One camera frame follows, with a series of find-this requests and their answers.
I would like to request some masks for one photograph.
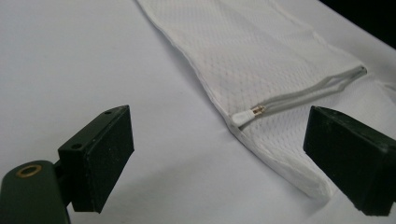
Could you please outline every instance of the white fabric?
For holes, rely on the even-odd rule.
[[[306,90],[361,62],[329,46],[310,26],[273,1],[138,2],[189,60],[232,133],[294,186],[328,200],[335,186],[302,149],[312,104],[255,119],[242,130],[232,125],[230,116],[274,97]],[[372,76],[358,79],[343,93],[315,105],[341,110],[396,137],[396,128],[389,125],[396,122],[392,116],[396,108]]]

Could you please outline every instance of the white table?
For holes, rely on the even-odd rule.
[[[394,49],[316,0],[279,4],[396,83]],[[395,208],[365,217],[341,193],[327,206],[310,199],[245,149],[135,1],[0,2],[1,177],[56,162],[62,143],[118,105],[131,107],[135,153],[102,214],[69,206],[73,223],[396,221]]]

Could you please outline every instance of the zipper slider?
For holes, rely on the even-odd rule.
[[[264,111],[265,107],[263,105],[258,105],[252,109],[233,114],[231,116],[231,121],[233,122],[233,125],[239,128],[264,113]]]

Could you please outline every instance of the zipper teeth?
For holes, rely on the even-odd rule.
[[[237,127],[246,126],[257,117],[265,115],[275,114],[277,112],[291,109],[297,105],[303,105],[317,99],[336,94],[343,91],[350,83],[367,74],[367,70],[363,66],[355,67],[344,73],[325,77],[320,82],[312,87],[306,88],[302,91],[296,91],[279,95],[268,100],[265,100],[257,105],[254,105],[251,109],[243,112],[233,114],[231,119],[233,124]],[[333,86],[338,87],[335,90],[325,91],[323,88],[330,88]],[[315,94],[318,91],[324,90],[325,92]]]

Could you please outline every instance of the white zipper pull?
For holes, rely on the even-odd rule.
[[[233,114],[231,116],[231,120],[233,121],[233,125],[239,128],[262,114],[264,111],[265,107],[262,105],[258,105],[252,109]]]

